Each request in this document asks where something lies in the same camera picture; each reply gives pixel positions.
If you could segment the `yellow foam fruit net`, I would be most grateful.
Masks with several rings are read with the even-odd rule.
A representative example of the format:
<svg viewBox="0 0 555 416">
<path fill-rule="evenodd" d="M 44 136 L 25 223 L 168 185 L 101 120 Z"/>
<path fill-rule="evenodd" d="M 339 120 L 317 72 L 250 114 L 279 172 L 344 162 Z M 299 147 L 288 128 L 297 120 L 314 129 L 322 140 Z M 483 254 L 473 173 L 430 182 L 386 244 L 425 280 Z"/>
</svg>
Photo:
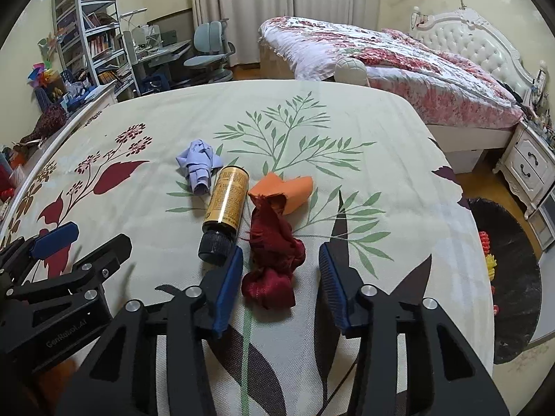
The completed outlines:
<svg viewBox="0 0 555 416">
<path fill-rule="evenodd" d="M 485 263 L 487 267 L 489 281 L 492 282 L 496 274 L 497 260 L 492 255 L 492 253 L 488 253 L 488 255 L 485 257 Z"/>
</svg>

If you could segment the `red foam fruit net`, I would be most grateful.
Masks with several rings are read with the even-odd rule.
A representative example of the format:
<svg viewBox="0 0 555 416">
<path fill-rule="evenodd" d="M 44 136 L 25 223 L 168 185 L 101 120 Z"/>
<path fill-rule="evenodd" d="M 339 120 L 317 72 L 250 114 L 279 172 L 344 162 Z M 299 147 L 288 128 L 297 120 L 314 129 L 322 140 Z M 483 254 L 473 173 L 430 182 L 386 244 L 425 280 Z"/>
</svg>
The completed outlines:
<svg viewBox="0 0 555 416">
<path fill-rule="evenodd" d="M 490 253 L 490 238 L 485 231 L 479 232 L 481 247 L 483 248 L 484 255 L 487 257 Z"/>
</svg>

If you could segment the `lavender paper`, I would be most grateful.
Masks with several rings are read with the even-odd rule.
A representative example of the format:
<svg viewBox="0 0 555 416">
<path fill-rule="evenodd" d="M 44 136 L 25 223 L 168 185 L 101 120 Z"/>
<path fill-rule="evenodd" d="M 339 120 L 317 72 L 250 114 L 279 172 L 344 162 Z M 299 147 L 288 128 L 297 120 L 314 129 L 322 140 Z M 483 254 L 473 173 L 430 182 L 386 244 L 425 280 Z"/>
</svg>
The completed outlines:
<svg viewBox="0 0 555 416">
<path fill-rule="evenodd" d="M 201 139 L 193 140 L 176 157 L 181 173 L 188 178 L 195 196 L 203 196 L 212 188 L 212 176 L 223 167 L 223 160 L 212 146 Z"/>
</svg>

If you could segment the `red gold cylindrical can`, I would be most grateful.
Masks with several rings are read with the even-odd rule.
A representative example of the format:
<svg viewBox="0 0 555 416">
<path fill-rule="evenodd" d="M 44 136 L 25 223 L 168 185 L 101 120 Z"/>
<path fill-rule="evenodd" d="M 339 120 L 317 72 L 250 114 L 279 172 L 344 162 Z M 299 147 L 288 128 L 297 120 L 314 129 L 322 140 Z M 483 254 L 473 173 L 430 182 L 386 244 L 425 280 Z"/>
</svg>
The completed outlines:
<svg viewBox="0 0 555 416">
<path fill-rule="evenodd" d="M 198 257 L 222 266 L 235 245 L 247 198 L 249 175 L 236 165 L 224 167 L 217 178 L 202 224 Z"/>
</svg>

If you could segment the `dark red ribbon bundle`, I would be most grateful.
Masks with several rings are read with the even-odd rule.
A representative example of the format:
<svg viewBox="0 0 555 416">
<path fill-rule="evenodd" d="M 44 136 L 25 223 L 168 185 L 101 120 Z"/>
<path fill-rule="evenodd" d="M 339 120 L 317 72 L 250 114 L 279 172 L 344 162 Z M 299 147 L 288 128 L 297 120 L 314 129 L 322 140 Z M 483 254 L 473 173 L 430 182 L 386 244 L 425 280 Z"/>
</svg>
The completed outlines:
<svg viewBox="0 0 555 416">
<path fill-rule="evenodd" d="M 252 196 L 248 243 L 252 269 L 242 282 L 242 294 L 249 304 L 266 310 L 286 310 L 296 305 L 293 273 L 306 260 L 306 248 L 292 234 L 284 217 L 287 199 L 276 196 Z"/>
</svg>

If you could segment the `orange paper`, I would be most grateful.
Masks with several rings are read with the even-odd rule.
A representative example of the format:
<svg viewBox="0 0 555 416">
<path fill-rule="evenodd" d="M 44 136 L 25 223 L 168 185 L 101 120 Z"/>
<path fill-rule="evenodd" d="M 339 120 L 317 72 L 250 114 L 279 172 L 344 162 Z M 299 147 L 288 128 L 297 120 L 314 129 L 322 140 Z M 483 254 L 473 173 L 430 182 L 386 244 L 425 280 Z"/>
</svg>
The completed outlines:
<svg viewBox="0 0 555 416">
<path fill-rule="evenodd" d="M 313 179 L 310 176 L 281 179 L 269 172 L 249 190 L 248 195 L 252 202 L 266 198 L 277 213 L 289 215 L 309 199 L 312 191 Z"/>
</svg>

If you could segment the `red plastic bag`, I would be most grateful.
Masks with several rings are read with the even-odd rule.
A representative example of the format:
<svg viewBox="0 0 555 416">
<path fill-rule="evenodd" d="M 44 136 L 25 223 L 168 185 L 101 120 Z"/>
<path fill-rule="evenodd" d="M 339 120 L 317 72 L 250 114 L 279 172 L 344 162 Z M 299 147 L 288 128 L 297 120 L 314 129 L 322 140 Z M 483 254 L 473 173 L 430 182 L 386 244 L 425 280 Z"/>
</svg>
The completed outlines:
<svg viewBox="0 0 555 416">
<path fill-rule="evenodd" d="M 493 302 L 493 303 L 494 303 L 494 304 L 493 304 L 493 313 L 494 313 L 494 315 L 497 315 L 498 312 L 499 312 L 500 310 L 499 310 L 499 308 L 498 308 L 498 305 L 495 304 L 496 289 L 495 289 L 494 286 L 490 286 L 490 287 L 491 287 L 492 298 L 493 298 L 493 300 L 494 300 L 494 302 Z"/>
</svg>

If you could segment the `black lined trash bin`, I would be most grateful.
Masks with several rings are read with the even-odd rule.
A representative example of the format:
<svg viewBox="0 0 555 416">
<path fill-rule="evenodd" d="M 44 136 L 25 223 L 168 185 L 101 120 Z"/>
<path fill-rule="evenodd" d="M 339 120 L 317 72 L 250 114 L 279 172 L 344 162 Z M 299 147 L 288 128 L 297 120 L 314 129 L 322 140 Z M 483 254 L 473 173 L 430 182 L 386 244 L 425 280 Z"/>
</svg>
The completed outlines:
<svg viewBox="0 0 555 416">
<path fill-rule="evenodd" d="M 500 204 L 469 199 L 478 229 L 489 238 L 489 254 L 496 260 L 492 279 L 495 343 L 494 363 L 509 363 L 531 342 L 542 302 L 540 268 L 520 223 Z"/>
</svg>

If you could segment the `dark red knitted item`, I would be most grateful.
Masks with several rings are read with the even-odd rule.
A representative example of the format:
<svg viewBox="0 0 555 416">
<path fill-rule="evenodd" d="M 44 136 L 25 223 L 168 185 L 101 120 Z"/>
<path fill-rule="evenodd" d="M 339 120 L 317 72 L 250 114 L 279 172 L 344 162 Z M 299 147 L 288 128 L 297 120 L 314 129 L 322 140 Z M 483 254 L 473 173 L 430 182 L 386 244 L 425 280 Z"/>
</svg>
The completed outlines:
<svg viewBox="0 0 555 416">
<path fill-rule="evenodd" d="M 47 139 L 63 128 L 67 121 L 67 113 L 60 104 L 52 104 L 41 114 L 31 134 L 20 140 L 21 144 L 27 144 L 37 140 Z"/>
</svg>

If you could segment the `grey study desk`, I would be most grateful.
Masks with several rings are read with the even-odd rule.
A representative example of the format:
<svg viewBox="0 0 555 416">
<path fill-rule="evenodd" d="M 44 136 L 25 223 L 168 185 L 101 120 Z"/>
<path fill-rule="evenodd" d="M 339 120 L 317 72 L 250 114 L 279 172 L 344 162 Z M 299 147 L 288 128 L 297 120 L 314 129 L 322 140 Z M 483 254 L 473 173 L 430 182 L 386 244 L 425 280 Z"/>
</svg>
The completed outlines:
<svg viewBox="0 0 555 416">
<path fill-rule="evenodd" d="M 174 62 L 186 54 L 192 46 L 192 42 L 180 41 L 166 47 L 157 49 L 152 53 L 139 54 L 138 59 L 132 63 L 136 81 L 147 77 L 146 68 L 157 69 L 165 64 Z"/>
</svg>

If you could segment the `white two-drawer nightstand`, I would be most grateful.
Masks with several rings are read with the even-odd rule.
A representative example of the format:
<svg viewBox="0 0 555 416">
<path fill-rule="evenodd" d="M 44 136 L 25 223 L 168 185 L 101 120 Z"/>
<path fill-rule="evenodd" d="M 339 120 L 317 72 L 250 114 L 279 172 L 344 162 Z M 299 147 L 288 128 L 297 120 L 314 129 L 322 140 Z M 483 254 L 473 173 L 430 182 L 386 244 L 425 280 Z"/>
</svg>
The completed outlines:
<svg viewBox="0 0 555 416">
<path fill-rule="evenodd" d="M 512 194 L 526 206 L 524 218 L 529 220 L 554 184 L 554 150 L 534 124 L 522 119 L 493 173 L 504 176 Z"/>
</svg>

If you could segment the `grey ergonomic desk chair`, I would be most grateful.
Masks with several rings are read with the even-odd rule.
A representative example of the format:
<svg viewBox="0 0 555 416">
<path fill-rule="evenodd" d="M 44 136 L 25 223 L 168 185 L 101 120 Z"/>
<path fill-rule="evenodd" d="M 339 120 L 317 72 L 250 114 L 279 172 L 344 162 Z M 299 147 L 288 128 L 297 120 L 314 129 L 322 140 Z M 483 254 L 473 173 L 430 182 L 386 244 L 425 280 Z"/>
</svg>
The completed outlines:
<svg viewBox="0 0 555 416">
<path fill-rule="evenodd" d="M 230 57 L 236 53 L 236 48 L 227 38 L 228 21 L 208 21 L 196 28 L 193 37 L 194 55 L 183 64 L 185 70 L 190 72 L 186 83 L 188 86 L 233 80 L 229 66 Z"/>
</svg>

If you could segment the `pink floral quilt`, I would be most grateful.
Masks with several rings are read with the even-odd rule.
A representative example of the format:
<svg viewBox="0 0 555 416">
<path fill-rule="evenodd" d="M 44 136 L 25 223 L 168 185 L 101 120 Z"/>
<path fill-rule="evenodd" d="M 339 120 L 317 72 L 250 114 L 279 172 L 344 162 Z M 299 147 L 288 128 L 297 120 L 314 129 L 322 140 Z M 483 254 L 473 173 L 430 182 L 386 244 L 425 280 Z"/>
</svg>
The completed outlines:
<svg viewBox="0 0 555 416">
<path fill-rule="evenodd" d="M 297 80 L 333 77 L 342 57 L 362 61 L 370 87 L 406 99 L 427 124 L 500 130 L 524 115 L 509 90 L 478 65 L 395 29 L 279 16 L 264 21 L 259 34 Z"/>
</svg>

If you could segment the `white tufted double bed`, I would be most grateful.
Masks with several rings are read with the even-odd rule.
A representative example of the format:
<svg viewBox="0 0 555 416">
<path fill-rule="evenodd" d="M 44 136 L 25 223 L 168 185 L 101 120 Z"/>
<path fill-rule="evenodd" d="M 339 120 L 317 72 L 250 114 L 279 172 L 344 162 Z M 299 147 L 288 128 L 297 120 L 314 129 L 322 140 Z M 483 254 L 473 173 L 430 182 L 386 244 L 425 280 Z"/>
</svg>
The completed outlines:
<svg viewBox="0 0 555 416">
<path fill-rule="evenodd" d="M 370 86 L 409 102 L 456 162 L 505 147 L 538 89 L 518 49 L 473 9 L 411 14 L 407 33 L 280 16 L 259 28 L 263 77 Z"/>
</svg>

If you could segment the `white round bedpost knob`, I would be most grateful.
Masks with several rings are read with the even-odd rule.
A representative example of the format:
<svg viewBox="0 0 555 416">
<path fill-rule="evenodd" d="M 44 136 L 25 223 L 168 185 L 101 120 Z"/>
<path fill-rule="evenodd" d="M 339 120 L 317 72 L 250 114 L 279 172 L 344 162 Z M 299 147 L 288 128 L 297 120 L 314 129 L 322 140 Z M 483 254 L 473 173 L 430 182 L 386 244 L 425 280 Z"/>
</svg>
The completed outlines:
<svg viewBox="0 0 555 416">
<path fill-rule="evenodd" d="M 354 86 L 369 87 L 367 68 L 362 61 L 353 57 L 342 57 L 335 66 L 334 80 Z"/>
</svg>

